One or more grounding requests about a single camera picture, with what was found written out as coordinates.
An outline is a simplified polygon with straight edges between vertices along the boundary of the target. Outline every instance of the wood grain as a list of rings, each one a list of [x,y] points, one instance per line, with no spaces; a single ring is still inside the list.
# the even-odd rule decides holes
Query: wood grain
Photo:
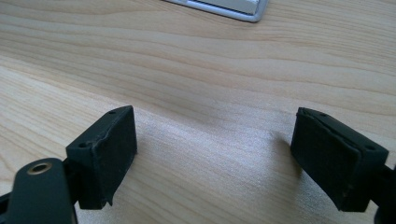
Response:
[[[138,155],[80,223],[372,223],[290,156],[299,106],[396,162],[396,2],[270,1],[259,23],[159,0],[0,0],[0,193],[117,106]]]

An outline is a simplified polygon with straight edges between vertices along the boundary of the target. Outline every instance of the tabletop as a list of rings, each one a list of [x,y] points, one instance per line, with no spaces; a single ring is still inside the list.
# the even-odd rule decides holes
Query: tabletop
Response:
[[[290,155],[299,106],[396,163],[396,2],[270,0],[260,22],[160,0],[0,0],[0,194],[108,110],[138,154],[80,223],[373,223],[339,212]]]

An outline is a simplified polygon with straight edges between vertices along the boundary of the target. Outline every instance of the gray plastic object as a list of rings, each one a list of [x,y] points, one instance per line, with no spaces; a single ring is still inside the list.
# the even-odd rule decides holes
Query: gray plastic object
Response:
[[[234,18],[256,22],[262,19],[268,0],[165,0],[186,7]]]

